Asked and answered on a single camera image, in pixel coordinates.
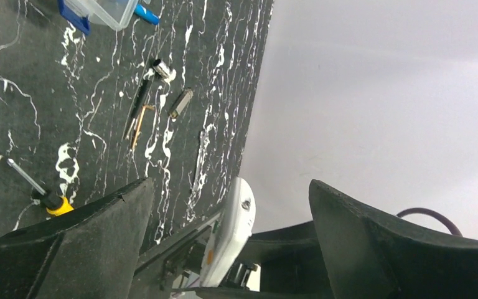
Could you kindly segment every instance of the black cable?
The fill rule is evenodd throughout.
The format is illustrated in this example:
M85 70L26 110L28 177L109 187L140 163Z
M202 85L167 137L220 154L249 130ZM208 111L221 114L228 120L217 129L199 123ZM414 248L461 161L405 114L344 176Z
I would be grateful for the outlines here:
M190 287L193 287L200 279L200 276L197 277L194 281L192 281L189 285L187 285L185 288L190 288ZM174 293L173 295L171 295L171 297L173 298L178 298L180 295L182 294L182 292L177 292L177 293Z
M184 273L181 276L182 278L180 279L179 288L182 288L182 284L184 283Z
M435 212L434 210L426 209L423 207L414 207L414 208L407 209L398 213L397 216L402 218L404 216L411 215L411 214L422 214L422 215L431 216L437 219L437 221L439 221L440 223L444 224L444 226L446 226L446 228L450 231L452 235L458 235L459 237L462 237L461 231L457 228L457 226L453 222L451 222L444 215Z

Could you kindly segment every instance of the white wall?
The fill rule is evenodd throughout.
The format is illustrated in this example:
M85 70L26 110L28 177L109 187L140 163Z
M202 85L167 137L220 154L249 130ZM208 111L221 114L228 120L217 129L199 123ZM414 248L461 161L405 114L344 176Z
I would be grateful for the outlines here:
M478 1L276 0L241 176L257 232L312 219L314 178L478 239Z

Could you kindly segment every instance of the white robot part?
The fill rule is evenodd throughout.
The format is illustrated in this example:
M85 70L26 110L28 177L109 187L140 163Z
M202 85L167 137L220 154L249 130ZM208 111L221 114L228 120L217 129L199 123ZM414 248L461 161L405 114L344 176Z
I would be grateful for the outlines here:
M256 206L242 178L232 180L221 216L213 223L200 271L201 287L217 287L252 235Z

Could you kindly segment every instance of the marble countertop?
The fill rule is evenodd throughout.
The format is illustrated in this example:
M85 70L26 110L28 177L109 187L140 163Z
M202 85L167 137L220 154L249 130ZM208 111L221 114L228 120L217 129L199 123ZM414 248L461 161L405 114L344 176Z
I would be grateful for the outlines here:
M152 1L153 26L84 36L56 0L0 0L0 154L74 207L143 176L156 186L156 244L220 202L238 174L272 0ZM153 80L135 151L123 133L149 59L177 72ZM194 97L176 120L183 89ZM0 161L0 236L46 220L32 188Z

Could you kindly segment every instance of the clear plastic box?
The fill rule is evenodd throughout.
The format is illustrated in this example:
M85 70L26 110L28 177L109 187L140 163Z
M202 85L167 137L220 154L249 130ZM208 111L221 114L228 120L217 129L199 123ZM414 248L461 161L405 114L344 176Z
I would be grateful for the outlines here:
M65 5L91 23L119 31L127 27L138 0L65 0Z

